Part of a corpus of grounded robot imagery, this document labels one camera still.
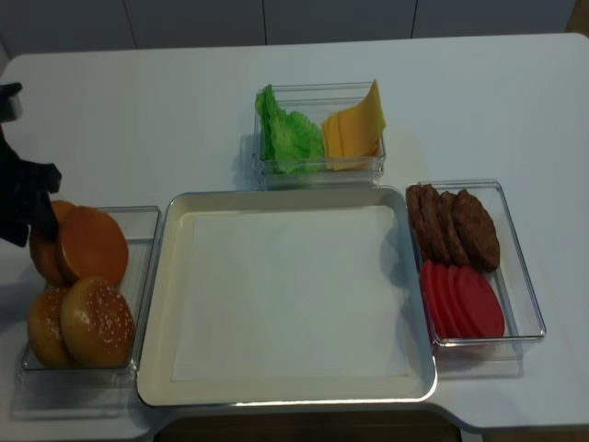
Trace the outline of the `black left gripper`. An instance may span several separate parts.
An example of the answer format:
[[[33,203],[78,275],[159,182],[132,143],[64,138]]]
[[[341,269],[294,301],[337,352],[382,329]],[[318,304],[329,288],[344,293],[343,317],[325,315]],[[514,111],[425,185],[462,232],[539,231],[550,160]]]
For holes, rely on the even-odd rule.
[[[25,160],[1,136],[1,239],[21,248],[29,233],[55,240],[59,222],[50,195],[59,191],[62,174],[53,164]]]

